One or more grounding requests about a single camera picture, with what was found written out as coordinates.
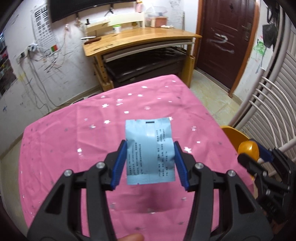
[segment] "green scribble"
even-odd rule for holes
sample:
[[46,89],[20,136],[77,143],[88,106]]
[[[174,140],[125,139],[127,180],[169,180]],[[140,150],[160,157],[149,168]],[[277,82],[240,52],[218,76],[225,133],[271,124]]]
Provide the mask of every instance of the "green scribble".
[[255,50],[258,54],[263,56],[264,51],[265,51],[264,43],[262,41],[260,41],[259,39],[257,39],[257,45],[254,46],[253,50]]

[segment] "brown door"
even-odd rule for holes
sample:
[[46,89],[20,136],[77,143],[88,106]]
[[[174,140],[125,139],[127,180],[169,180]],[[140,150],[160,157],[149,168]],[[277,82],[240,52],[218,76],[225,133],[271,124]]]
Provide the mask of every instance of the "brown door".
[[244,59],[255,0],[206,0],[197,67],[231,88]]

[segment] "table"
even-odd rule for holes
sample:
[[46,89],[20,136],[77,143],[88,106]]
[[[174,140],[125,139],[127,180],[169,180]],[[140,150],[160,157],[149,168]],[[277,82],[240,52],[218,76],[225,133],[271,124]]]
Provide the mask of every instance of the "table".
[[95,58],[94,70],[96,76],[103,91],[107,91],[113,89],[114,85],[104,67],[103,55],[122,49],[127,50],[135,46],[140,46],[143,51],[145,48],[152,48],[147,45],[152,43],[157,43],[156,45],[153,44],[154,48],[157,48],[157,46],[177,45],[172,43],[174,41],[175,43],[187,43],[187,57],[181,73],[181,79],[189,87],[195,61],[195,57],[191,55],[190,44],[193,43],[193,38],[201,38],[201,36],[174,28],[133,28],[124,30],[119,34],[102,36],[99,41],[83,45],[83,49],[86,56]]
[[[104,160],[125,139],[125,120],[171,119],[172,137],[214,171],[233,169],[253,191],[237,153],[202,103],[175,75],[161,76],[93,96],[45,116],[23,135],[19,161],[21,205],[29,226],[42,201],[65,169],[80,172]],[[176,181],[119,186],[107,193],[117,237],[141,232],[146,241],[183,240],[193,193]],[[83,233],[88,234],[82,199]],[[218,224],[215,193],[214,224]]]

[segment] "pink tablecloth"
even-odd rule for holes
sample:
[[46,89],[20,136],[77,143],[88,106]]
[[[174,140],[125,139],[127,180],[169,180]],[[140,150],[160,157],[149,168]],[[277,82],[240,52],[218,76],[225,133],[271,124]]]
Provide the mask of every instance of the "pink tablecloth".
[[[21,204],[28,226],[65,169],[80,172],[105,159],[125,139],[125,120],[171,118],[174,141],[214,171],[234,169],[250,190],[252,182],[219,125],[194,94],[174,75],[162,76],[96,95],[29,125],[19,161]],[[140,232],[147,241],[181,241],[194,193],[176,181],[128,186],[126,170],[108,192],[117,237]],[[215,196],[213,226],[218,223]],[[85,200],[83,233],[88,234]]]

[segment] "blue packet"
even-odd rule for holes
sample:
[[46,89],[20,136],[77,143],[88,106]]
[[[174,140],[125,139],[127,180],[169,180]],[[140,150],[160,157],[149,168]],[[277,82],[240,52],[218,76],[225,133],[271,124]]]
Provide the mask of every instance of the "blue packet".
[[169,118],[126,120],[128,185],[175,181]]

